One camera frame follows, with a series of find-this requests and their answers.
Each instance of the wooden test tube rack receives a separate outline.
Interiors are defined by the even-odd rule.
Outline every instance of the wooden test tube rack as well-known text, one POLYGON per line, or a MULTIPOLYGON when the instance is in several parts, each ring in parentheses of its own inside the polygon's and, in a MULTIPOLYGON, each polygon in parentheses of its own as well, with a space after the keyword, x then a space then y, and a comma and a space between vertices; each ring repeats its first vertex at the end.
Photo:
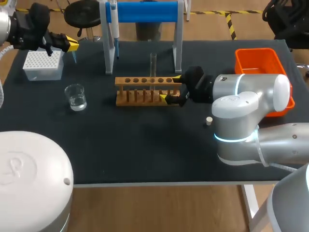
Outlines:
POLYGON ((161 100, 160 94, 179 96, 181 83, 174 83, 172 77, 116 77, 115 86, 119 87, 117 106, 172 106, 178 104, 167 105, 161 100), (145 89, 129 89, 132 86, 145 86, 145 89), (162 90, 160 86, 171 86, 172 90, 162 90), (155 87, 156 90, 149 90, 149 87, 155 87))

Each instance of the orange plastic tray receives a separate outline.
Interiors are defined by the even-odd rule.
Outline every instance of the orange plastic tray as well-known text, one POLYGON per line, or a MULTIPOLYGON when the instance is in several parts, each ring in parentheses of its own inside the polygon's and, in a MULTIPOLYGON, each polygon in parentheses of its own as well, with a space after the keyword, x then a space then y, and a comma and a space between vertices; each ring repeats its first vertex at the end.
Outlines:
MULTIPOLYGON (((236 74, 284 74, 286 72, 281 65, 281 62, 276 52, 271 48, 248 48, 238 49, 236 54, 235 73, 236 74)), ((267 117, 280 117, 285 115, 289 110, 292 110, 295 106, 295 102, 292 97, 293 87, 290 83, 291 95, 290 100, 285 108, 281 112, 272 112, 267 117)))

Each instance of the floor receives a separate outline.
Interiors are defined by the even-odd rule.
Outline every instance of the floor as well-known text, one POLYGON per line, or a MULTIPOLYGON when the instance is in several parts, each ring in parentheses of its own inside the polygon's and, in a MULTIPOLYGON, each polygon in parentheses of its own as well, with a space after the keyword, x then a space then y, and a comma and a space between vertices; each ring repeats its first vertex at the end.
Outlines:
MULTIPOLYGON (((33 0, 20 0, 17 8, 27 9, 33 0)), ((56 1, 36 0, 56 9, 56 1)), ((60 0, 65 8, 66 0, 60 0)), ((192 0, 194 11, 263 10, 268 0, 192 0)), ((273 39, 260 14, 233 14, 238 40, 273 39)), ((62 14, 51 12, 50 31, 77 39, 77 29, 64 22, 62 14)), ((173 39, 173 24, 162 26, 162 40, 173 39)), ((100 28, 94 28, 100 35, 100 28)), ((120 24, 121 40, 136 40, 134 24, 120 24)), ((184 40, 231 40, 224 16, 192 14, 184 23, 184 40)), ((0 63, 4 82, 16 51, 0 63)), ((294 50, 298 63, 309 63, 308 50, 294 50)), ((254 186, 259 205, 272 185, 254 186)), ((239 186, 76 188, 69 232, 246 232, 248 221, 239 186)), ((264 232, 270 232, 268 226, 264 232)))

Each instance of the black stool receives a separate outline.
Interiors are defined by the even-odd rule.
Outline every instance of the black stool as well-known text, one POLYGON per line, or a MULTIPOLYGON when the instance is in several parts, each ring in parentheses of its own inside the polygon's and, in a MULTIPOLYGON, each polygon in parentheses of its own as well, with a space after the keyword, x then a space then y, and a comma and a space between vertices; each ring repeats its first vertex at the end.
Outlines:
POLYGON ((70 4, 64 10, 64 20, 72 27, 79 28, 77 36, 82 35, 85 28, 87 37, 80 40, 100 40, 100 36, 94 36, 92 28, 101 24, 100 6, 96 0, 81 0, 70 4))

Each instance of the black table mat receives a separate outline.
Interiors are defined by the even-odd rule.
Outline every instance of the black table mat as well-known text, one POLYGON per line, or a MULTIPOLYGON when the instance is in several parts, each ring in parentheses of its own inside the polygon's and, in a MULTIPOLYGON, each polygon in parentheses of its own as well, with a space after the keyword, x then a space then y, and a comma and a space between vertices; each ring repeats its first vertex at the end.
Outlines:
MULTIPOLYGON (((148 76, 157 53, 157 76, 175 76, 170 42, 121 42, 113 75, 105 75, 102 43, 84 42, 77 64, 64 55, 61 81, 30 82, 19 52, 4 85, 0 131, 31 131, 58 143, 73 166, 75 184, 133 182, 275 181, 289 173, 262 164, 228 166, 219 161, 213 127, 204 128, 211 106, 116 107, 115 76, 148 76), (87 109, 75 113, 66 86, 85 87, 87 109)), ((182 69, 200 65, 211 75, 233 73, 238 48, 273 48, 293 85, 295 108, 261 126, 309 122, 309 95, 285 41, 183 42, 182 69)))

